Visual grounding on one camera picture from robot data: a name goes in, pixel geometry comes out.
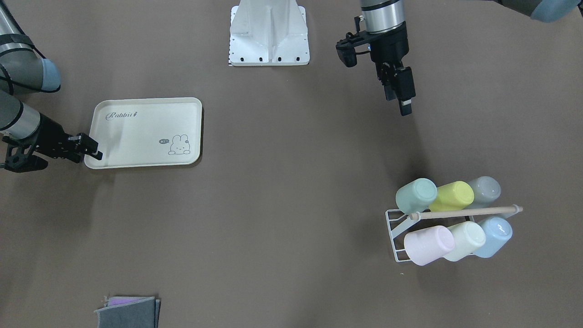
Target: cup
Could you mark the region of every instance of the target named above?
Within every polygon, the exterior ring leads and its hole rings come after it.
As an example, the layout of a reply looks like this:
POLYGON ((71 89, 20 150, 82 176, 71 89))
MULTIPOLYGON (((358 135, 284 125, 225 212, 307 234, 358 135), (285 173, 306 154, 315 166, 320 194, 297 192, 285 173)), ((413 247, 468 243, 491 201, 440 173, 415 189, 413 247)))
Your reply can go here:
POLYGON ((468 184, 474 192, 474 202, 466 207, 467 209, 488 207, 500 197, 500 184, 492 177, 481 176, 468 184))
POLYGON ((473 190, 469 184, 456 181, 437 188, 437 198, 429 205, 432 212, 458 211, 464 209, 474 200, 473 190))
POLYGON ((492 257, 512 238, 512 227, 501 217, 489 217, 478 223, 486 234, 484 246, 474 251, 479 257, 492 257))
POLYGON ((432 226, 405 235, 405 253, 418 266, 431 263, 451 252, 454 236, 442 225, 432 226))
POLYGON ((425 178, 401 187, 395 196, 399 210, 405 214, 423 212, 437 197, 437 187, 425 178))
POLYGON ((459 261, 486 243, 484 230, 475 222, 465 221, 448 229, 455 239, 455 248, 444 256, 448 261, 459 261))

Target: rectangular tray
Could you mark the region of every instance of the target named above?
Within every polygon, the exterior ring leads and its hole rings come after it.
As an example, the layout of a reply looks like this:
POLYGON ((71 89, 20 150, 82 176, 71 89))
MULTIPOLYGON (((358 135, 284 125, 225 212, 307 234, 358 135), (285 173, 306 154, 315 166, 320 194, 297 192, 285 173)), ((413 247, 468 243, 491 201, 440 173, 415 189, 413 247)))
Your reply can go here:
POLYGON ((194 97, 106 100, 95 107, 89 135, 102 160, 91 169, 188 165, 201 154, 202 103, 194 97))

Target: folded cloth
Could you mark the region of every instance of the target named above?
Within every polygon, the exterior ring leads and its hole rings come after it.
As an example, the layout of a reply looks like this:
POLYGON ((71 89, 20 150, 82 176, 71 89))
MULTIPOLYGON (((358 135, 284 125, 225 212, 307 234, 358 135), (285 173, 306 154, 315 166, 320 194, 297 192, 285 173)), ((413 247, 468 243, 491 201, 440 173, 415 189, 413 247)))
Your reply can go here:
POLYGON ((160 300, 154 297, 115 297, 95 311, 97 328, 157 328, 160 300))

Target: yellow cup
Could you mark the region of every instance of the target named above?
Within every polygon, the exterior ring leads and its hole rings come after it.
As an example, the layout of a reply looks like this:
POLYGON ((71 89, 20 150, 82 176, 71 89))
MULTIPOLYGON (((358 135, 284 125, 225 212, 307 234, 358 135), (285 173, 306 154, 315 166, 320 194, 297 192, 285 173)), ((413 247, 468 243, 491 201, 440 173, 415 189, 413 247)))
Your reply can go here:
POLYGON ((437 188, 437 198, 429 205, 431 212, 457 211, 473 203, 474 193, 469 184, 456 181, 437 188))

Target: gray cloth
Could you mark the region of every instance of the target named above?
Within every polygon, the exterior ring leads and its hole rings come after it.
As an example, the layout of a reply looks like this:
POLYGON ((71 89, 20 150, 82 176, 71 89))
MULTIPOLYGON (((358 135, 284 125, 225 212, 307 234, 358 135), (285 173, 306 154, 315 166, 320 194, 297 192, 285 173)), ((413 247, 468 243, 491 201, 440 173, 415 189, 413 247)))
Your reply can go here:
POLYGON ((157 328, 160 300, 147 297, 130 303, 106 306, 95 312, 97 328, 157 328))

